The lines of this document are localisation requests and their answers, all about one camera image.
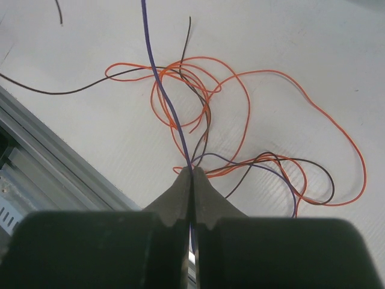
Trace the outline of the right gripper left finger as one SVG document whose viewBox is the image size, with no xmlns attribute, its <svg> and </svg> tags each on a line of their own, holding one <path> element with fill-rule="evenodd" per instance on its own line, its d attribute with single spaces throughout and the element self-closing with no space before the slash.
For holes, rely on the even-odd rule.
<svg viewBox="0 0 385 289">
<path fill-rule="evenodd" d="M 186 288 L 191 172 L 141 211 L 39 211 L 1 258 L 2 288 Z"/>
</svg>

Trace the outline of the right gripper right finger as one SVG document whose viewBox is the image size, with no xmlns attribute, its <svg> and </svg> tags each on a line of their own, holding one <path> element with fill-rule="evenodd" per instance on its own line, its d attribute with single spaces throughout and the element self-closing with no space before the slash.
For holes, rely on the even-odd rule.
<svg viewBox="0 0 385 289">
<path fill-rule="evenodd" d="M 249 217 L 194 170 L 199 288 L 382 288 L 364 239 L 342 219 Z"/>
</svg>

